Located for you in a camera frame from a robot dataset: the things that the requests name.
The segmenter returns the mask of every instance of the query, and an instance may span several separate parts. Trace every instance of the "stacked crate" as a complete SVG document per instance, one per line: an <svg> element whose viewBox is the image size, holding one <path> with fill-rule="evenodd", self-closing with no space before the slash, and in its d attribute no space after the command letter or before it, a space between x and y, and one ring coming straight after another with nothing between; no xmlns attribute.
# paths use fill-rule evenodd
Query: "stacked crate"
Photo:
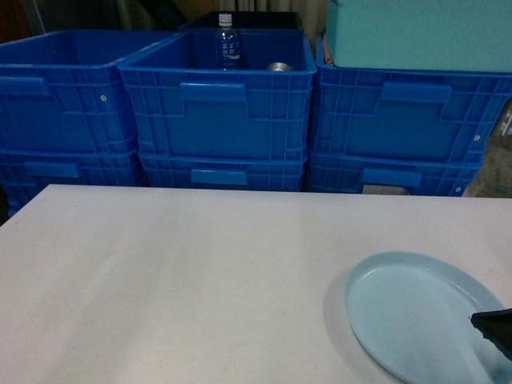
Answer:
<svg viewBox="0 0 512 384"><path fill-rule="evenodd" d="M150 185L299 191L316 72L307 37L240 30L240 70L215 67L213 38L186 30L119 67Z"/></svg>
<svg viewBox="0 0 512 384"><path fill-rule="evenodd" d="M50 183L147 183L117 64L171 36L68 30L0 46L0 184L10 215Z"/></svg>
<svg viewBox="0 0 512 384"><path fill-rule="evenodd" d="M318 38L308 190L361 193L367 186L392 186L410 194L464 193L481 169L486 141L512 97L512 74L504 71L512 62L497 62L481 51L492 50L496 40L484 41L478 50L481 40L458 34L467 24L450 23L450 18L478 10L470 6L457 13L456 2L439 9L416 1L347 2L344 7L330 2L327 43L337 66L326 64L324 41ZM379 7L378 18L369 3ZM495 4L490 7L497 10ZM373 20L368 26L373 34L363 29L364 14ZM418 23L411 22L416 18ZM473 28L484 34L489 22L499 28L499 21L490 19ZM418 30L406 29L412 25ZM435 27L437 32L426 32ZM471 41L456 46L461 36ZM467 55L474 60L466 60Z"/></svg>

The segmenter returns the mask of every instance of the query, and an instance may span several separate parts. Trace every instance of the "blue plastic crate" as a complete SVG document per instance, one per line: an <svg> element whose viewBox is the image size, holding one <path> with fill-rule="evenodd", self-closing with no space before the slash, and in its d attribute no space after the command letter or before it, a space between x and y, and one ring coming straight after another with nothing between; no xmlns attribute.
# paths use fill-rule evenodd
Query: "blue plastic crate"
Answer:
<svg viewBox="0 0 512 384"><path fill-rule="evenodd" d="M263 162L141 154L150 186L299 192L304 161Z"/></svg>
<svg viewBox="0 0 512 384"><path fill-rule="evenodd" d="M311 153L306 190L360 194L365 186L396 186L409 194L462 196L482 164L452 164Z"/></svg>
<svg viewBox="0 0 512 384"><path fill-rule="evenodd" d="M136 148L117 64L174 35L68 30L0 45L0 149L114 154Z"/></svg>
<svg viewBox="0 0 512 384"><path fill-rule="evenodd" d="M482 161L512 74L328 66L317 43L310 150L422 162Z"/></svg>
<svg viewBox="0 0 512 384"><path fill-rule="evenodd" d="M49 184L147 186L137 154L75 156L0 153L0 186L12 216Z"/></svg>
<svg viewBox="0 0 512 384"><path fill-rule="evenodd" d="M189 32L126 60L140 151L301 161L316 72L304 34L241 32L242 70L215 69L213 32ZM286 62L293 71L267 70Z"/></svg>

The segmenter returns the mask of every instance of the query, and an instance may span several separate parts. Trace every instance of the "bottle label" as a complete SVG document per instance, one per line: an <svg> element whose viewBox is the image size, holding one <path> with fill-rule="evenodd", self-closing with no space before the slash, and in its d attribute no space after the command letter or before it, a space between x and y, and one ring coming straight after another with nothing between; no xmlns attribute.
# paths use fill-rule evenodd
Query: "bottle label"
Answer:
<svg viewBox="0 0 512 384"><path fill-rule="evenodd" d="M240 46L237 37L218 39L215 42L217 67L235 70L239 68Z"/></svg>

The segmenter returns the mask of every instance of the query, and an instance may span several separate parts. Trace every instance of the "black object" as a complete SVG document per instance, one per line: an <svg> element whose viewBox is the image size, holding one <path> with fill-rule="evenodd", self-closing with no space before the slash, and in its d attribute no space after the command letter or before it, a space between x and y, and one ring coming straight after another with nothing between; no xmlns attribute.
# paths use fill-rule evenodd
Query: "black object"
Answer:
<svg viewBox="0 0 512 384"><path fill-rule="evenodd" d="M477 312L471 316L471 324L491 340L509 360L512 360L512 308Z"/></svg>
<svg viewBox="0 0 512 384"><path fill-rule="evenodd" d="M186 22L171 0L139 0L148 13L166 30L175 30Z"/></svg>
<svg viewBox="0 0 512 384"><path fill-rule="evenodd" d="M197 20L180 26L180 30L218 28L218 14L209 12ZM296 12L233 11L233 28L237 30L301 30L302 24Z"/></svg>

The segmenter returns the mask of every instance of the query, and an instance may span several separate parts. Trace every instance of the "metal can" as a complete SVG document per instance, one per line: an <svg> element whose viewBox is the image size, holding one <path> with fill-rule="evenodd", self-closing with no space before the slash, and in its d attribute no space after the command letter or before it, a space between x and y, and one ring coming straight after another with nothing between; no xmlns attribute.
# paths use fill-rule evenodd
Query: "metal can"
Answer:
<svg viewBox="0 0 512 384"><path fill-rule="evenodd" d="M294 70L292 66L289 66L285 62L273 62L267 67L268 70L273 70L275 72L286 72L288 70Z"/></svg>

